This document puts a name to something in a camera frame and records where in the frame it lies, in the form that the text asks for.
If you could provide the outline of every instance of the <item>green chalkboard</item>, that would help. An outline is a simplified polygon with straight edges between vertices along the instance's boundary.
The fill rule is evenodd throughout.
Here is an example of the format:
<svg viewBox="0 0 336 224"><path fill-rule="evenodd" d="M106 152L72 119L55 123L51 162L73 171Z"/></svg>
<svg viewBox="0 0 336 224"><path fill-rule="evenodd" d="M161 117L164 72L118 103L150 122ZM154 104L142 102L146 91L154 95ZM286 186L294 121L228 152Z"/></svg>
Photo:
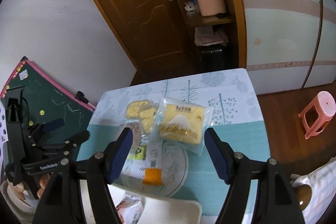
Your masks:
<svg viewBox="0 0 336 224"><path fill-rule="evenodd" d="M92 109L71 98L66 90L54 83L27 59L22 59L18 64L0 93L3 104L6 101L7 89L17 86L25 86L23 97L27 100L27 104L22 103L24 127L27 127L29 122L47 123L58 118L64 119L63 127L44 134L39 143L60 143L87 129ZM73 151L73 159L77 158L78 151L79 147Z"/></svg>

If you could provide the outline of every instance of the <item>shelf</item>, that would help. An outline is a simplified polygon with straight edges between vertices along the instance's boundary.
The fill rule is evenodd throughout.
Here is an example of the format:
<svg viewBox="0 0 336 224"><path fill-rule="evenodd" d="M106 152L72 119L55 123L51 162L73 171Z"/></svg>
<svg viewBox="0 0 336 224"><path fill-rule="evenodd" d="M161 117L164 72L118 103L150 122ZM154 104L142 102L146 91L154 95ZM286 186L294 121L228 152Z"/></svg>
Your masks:
<svg viewBox="0 0 336 224"><path fill-rule="evenodd" d="M200 27L204 25L217 25L232 23L233 20L229 17L218 18L216 16L204 17L198 12L187 12L186 18L190 27Z"/></svg>

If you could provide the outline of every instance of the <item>leaf pattern tablecloth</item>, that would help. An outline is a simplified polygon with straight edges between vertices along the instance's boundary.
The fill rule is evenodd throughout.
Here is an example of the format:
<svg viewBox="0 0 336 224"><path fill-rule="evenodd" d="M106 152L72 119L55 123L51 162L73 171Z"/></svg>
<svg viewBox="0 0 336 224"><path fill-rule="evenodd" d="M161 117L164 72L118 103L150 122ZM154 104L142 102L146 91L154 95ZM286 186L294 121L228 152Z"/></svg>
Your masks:
<svg viewBox="0 0 336 224"><path fill-rule="evenodd" d="M125 110L135 100L159 102L160 96L176 98L202 106L213 106L211 126L234 151L250 159L270 157L263 116L251 80L245 69L224 70L105 92L94 112L88 130L90 139L80 148L78 160L102 151L113 140L125 120ZM206 149L202 156L189 155L189 172L175 198L198 200L203 214L216 216L225 200L228 186L217 177ZM246 213L254 208L256 183L251 183Z"/></svg>

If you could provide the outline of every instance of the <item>plastic stool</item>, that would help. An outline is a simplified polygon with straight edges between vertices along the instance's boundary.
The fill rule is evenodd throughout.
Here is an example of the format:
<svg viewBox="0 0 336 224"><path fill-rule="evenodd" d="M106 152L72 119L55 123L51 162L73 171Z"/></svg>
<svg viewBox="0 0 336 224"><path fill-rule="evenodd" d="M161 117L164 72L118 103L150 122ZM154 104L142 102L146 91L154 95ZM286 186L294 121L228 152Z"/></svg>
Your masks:
<svg viewBox="0 0 336 224"><path fill-rule="evenodd" d="M308 126L306 121L306 113L310 109L314 109L319 115L311 127ZM306 130L305 138L317 136L328 125L336 112L336 104L332 95L328 91L320 91L315 98L302 110L299 117L302 118L303 126Z"/></svg>

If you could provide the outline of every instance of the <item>small container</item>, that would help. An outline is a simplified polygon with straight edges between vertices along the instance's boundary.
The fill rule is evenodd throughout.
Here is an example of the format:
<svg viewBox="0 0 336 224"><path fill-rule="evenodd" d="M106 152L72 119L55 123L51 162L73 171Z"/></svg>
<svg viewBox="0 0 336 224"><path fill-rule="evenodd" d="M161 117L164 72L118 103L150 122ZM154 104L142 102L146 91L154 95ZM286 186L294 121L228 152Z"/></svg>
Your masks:
<svg viewBox="0 0 336 224"><path fill-rule="evenodd" d="M218 13L226 13L224 0L197 0L201 15L214 16Z"/></svg>

